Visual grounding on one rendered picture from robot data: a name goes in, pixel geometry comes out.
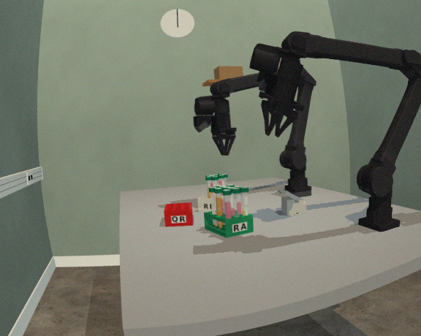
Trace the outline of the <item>green tube rack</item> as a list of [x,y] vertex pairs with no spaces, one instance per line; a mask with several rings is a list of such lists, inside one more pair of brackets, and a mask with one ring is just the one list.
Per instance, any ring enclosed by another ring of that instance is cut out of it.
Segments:
[[[240,217],[225,218],[223,215],[214,215],[212,211],[204,213],[205,229],[221,235],[222,237],[234,237],[254,231],[253,214],[242,215]],[[213,225],[213,219],[225,223],[222,228]],[[224,228],[225,227],[225,228]]]

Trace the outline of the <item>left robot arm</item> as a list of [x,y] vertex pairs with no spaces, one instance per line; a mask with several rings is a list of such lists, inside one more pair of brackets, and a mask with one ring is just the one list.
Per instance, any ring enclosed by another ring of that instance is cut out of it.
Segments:
[[[329,58],[385,66],[400,70],[409,79],[405,94],[379,149],[357,173],[359,189],[368,194],[371,192],[366,217],[359,218],[358,225],[378,232],[399,227],[400,220],[392,218],[392,175],[396,169],[395,161],[421,105],[420,53],[293,31],[283,40],[281,47],[261,43],[255,46],[249,68],[259,71],[259,90],[273,96],[277,75],[291,81],[291,85],[299,83],[303,70],[300,58]],[[277,69],[278,74],[274,73]]]

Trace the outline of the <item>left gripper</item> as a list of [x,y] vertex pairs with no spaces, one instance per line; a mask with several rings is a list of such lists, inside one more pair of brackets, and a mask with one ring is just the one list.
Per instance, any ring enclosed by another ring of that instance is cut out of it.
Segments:
[[[265,120],[265,134],[270,135],[273,127],[276,125],[275,135],[279,137],[282,132],[297,118],[298,113],[293,109],[303,111],[304,106],[294,101],[298,83],[291,84],[291,81],[285,80],[277,75],[276,87],[273,96],[265,92],[259,92],[262,100],[261,107]],[[282,82],[282,80],[284,80]],[[269,125],[269,112],[271,114]],[[287,117],[282,127],[280,127],[284,115]],[[280,117],[279,117],[280,116]]]

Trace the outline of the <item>red block with round holes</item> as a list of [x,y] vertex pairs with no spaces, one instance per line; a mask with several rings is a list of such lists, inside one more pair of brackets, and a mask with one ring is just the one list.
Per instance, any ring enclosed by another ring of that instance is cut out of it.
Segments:
[[164,219],[165,226],[193,226],[191,202],[166,204]]

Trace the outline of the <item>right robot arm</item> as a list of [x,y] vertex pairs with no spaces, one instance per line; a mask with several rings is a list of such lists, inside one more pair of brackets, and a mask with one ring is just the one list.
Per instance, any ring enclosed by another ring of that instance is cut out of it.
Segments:
[[[210,86],[212,96],[201,96],[195,99],[194,111],[195,114],[198,115],[194,116],[195,129],[198,132],[201,132],[209,126],[211,126],[211,129],[226,128],[226,117],[223,114],[230,113],[230,104],[228,100],[222,101],[220,99],[223,97],[229,97],[230,93],[236,91],[259,87],[257,82],[258,75],[259,73],[256,73],[220,80],[213,83]],[[298,113],[297,119],[292,123],[292,130],[288,143],[285,146],[285,150],[279,157],[282,167],[291,170],[291,179],[288,179],[288,186],[284,186],[285,190],[294,193],[311,191],[311,186],[308,186],[308,178],[306,178],[305,174],[306,148],[304,147],[304,136],[306,132],[311,94],[314,86],[316,86],[315,79],[305,70],[305,68],[303,68],[300,81],[298,83],[297,103],[303,105],[304,108],[303,111],[295,109],[295,112]],[[220,115],[212,115],[217,113]]]

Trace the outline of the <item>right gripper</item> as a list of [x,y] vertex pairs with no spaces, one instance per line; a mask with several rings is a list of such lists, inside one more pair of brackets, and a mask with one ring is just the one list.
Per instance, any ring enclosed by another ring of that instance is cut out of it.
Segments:
[[[233,142],[235,140],[235,137],[236,137],[236,135],[233,135],[233,134],[235,134],[235,132],[237,130],[236,130],[236,128],[231,128],[230,114],[223,114],[223,115],[225,115],[225,117],[226,117],[226,128],[211,129],[210,131],[212,133],[212,136],[215,136],[215,137],[212,137],[212,138],[213,138],[213,141],[216,143],[216,146],[218,147],[221,155],[222,156],[228,156],[229,153],[230,153],[230,149],[232,147],[232,144],[233,144]],[[227,128],[230,128],[231,130],[225,130]],[[225,130],[225,132],[223,132],[224,130]],[[225,145],[224,145],[222,140],[225,140]]]

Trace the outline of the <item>test tube with green cap and pink liquid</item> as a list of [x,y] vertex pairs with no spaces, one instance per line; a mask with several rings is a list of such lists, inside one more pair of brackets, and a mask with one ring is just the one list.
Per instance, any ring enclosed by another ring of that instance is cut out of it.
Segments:
[[222,195],[224,195],[225,218],[232,218],[231,201],[230,201],[230,195],[231,194],[232,194],[231,189],[225,189],[225,190],[222,191]]

